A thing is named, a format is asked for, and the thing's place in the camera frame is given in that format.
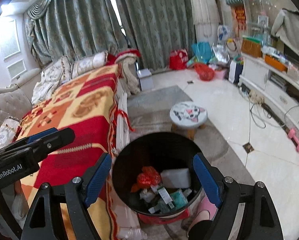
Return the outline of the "white foam block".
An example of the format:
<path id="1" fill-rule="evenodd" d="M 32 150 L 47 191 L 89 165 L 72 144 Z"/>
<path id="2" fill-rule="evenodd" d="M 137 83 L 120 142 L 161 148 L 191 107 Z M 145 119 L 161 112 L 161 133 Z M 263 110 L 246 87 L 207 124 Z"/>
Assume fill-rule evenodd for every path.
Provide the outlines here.
<path id="1" fill-rule="evenodd" d="M 190 170 L 188 168 L 164 170 L 160 176 L 165 188 L 187 189 L 191 186 Z"/>

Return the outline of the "teal tissue pack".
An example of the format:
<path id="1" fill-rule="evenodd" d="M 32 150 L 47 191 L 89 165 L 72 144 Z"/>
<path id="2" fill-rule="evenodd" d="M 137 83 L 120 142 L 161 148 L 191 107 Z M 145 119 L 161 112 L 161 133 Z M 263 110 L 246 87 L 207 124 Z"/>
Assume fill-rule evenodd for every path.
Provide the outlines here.
<path id="1" fill-rule="evenodd" d="M 177 191 L 171 193 L 170 196 L 174 202 L 176 210 L 182 209 L 183 207 L 185 207 L 188 204 L 188 200 L 184 196 L 181 189 L 178 189 Z"/>

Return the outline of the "white blue Novartis box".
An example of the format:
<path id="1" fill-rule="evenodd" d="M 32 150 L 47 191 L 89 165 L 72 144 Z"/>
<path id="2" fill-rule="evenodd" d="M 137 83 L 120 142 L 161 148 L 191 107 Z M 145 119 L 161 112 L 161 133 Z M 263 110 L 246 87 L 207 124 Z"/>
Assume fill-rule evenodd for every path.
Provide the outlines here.
<path id="1" fill-rule="evenodd" d="M 170 210 L 175 208 L 172 197 L 169 195 L 169 193 L 164 187 L 158 189 L 158 194 L 161 196 L 163 202 L 165 203 L 165 205 L 168 206 Z"/>

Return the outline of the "white tissue wrapper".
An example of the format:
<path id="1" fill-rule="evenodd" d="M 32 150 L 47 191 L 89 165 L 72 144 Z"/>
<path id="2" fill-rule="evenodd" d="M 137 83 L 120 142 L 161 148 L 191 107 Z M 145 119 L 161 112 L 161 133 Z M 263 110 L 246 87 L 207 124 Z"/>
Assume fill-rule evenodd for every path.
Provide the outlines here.
<path id="1" fill-rule="evenodd" d="M 146 203 L 150 203 L 155 198 L 155 193 L 152 190 L 143 189 L 140 192 L 140 199 L 144 200 Z"/>

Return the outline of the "black trash bin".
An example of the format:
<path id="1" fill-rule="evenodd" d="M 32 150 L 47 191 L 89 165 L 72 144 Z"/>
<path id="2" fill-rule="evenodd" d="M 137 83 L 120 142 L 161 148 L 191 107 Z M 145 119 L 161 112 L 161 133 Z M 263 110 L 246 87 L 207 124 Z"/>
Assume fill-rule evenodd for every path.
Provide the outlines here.
<path id="1" fill-rule="evenodd" d="M 193 168 L 193 158 L 199 152 L 199 146 L 192 140 L 172 132 L 138 137 L 114 162 L 114 190 L 140 215 L 161 218 L 177 215 L 202 192 Z"/>

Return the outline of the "grey tufted headboard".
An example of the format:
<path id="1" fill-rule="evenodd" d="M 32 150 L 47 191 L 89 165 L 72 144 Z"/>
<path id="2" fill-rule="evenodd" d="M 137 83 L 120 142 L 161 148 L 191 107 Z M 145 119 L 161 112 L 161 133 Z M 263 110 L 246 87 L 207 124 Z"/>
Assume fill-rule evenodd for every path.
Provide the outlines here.
<path id="1" fill-rule="evenodd" d="M 40 80 L 41 69 L 35 68 L 25 72 L 9 87 L 0 88 L 0 126 L 6 118 L 21 120 L 32 110 L 34 86 Z"/>

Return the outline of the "cat print stool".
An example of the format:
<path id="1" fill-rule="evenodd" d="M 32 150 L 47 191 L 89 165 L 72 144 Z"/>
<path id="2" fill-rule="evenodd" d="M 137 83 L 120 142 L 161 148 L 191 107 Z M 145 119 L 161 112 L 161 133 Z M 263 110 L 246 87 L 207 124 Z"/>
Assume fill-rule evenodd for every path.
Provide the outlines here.
<path id="1" fill-rule="evenodd" d="M 194 140 L 197 129 L 205 128 L 208 120 L 207 110 L 193 101 L 176 103 L 169 111 L 172 122 L 171 131 L 185 130 L 188 139 Z"/>

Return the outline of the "orange red checkered blanket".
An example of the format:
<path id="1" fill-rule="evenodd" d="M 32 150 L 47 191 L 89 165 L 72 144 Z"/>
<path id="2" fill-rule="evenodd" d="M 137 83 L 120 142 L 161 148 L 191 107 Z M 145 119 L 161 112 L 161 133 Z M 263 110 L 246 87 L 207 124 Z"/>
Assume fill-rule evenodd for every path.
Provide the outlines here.
<path id="1" fill-rule="evenodd" d="M 39 103 L 20 125 L 18 139 L 50 128 L 71 128 L 74 141 L 39 163 L 21 179 L 30 210 L 22 239 L 116 239 L 111 178 L 94 204 L 86 207 L 83 175 L 114 147 L 115 94 L 120 68 L 114 64 L 81 75 Z"/>

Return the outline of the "pink dumbbell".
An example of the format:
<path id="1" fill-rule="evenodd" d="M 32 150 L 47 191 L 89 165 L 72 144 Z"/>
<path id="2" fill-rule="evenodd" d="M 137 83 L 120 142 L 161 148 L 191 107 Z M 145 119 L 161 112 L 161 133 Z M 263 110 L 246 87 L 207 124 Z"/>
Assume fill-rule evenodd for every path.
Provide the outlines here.
<path id="1" fill-rule="evenodd" d="M 296 136 L 296 130 L 294 128 L 289 130 L 288 138 L 295 143 L 296 150 L 297 152 L 299 152 L 299 138 Z"/>

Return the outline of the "white embroidered pillow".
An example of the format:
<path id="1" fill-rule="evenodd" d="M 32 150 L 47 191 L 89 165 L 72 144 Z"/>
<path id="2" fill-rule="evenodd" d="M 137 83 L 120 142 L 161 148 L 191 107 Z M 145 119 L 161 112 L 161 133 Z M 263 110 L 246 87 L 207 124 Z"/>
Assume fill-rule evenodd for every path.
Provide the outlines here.
<path id="1" fill-rule="evenodd" d="M 102 51 L 85 57 L 71 64 L 67 56 L 62 56 L 55 63 L 49 64 L 41 72 L 41 80 L 36 83 L 31 98 L 32 105 L 50 99 L 54 91 L 72 79 L 91 70 L 103 67 L 107 62 L 108 52 Z"/>

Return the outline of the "red plastic floor bag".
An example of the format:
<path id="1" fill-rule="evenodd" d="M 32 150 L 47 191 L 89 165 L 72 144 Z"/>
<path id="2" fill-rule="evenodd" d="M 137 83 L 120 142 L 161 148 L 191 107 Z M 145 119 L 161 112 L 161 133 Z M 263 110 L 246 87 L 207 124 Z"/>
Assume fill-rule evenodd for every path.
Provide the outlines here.
<path id="1" fill-rule="evenodd" d="M 206 64 L 196 62 L 194 70 L 202 81 L 211 81 L 214 78 L 214 70 Z"/>

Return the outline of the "white tv cabinet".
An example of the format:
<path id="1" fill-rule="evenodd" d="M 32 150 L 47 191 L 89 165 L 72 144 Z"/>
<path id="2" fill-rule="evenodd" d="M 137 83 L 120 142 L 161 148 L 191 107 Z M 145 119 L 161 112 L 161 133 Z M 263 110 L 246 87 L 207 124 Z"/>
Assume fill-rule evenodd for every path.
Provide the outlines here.
<path id="1" fill-rule="evenodd" d="M 264 98 L 264 103 L 299 139 L 299 82 L 265 63 L 264 59 L 242 54 L 239 85 Z"/>

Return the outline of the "red gift bag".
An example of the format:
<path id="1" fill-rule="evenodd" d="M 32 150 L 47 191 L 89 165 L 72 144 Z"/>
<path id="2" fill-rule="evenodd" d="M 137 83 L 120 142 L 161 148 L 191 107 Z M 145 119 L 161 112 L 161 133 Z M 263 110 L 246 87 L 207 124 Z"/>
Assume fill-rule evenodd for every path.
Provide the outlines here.
<path id="1" fill-rule="evenodd" d="M 173 50 L 169 55 L 169 68 L 171 70 L 183 70 L 188 62 L 188 52 L 186 49 Z"/>

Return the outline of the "blue shopping bag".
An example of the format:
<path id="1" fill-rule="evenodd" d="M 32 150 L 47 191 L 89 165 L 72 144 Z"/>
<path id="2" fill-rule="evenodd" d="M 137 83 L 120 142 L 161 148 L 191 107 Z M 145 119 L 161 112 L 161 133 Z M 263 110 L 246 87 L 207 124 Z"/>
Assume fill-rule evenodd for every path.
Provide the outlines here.
<path id="1" fill-rule="evenodd" d="M 202 63 L 209 63 L 212 52 L 209 42 L 198 42 L 191 45 L 194 55 Z"/>

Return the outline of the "grey cloth on television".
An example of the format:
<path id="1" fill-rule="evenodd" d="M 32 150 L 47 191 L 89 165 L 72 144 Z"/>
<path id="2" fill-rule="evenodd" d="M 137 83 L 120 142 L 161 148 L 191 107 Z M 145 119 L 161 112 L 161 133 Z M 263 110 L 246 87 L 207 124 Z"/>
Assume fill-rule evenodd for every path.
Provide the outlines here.
<path id="1" fill-rule="evenodd" d="M 299 12 L 281 9 L 274 20 L 271 35 L 278 37 L 299 56 Z"/>

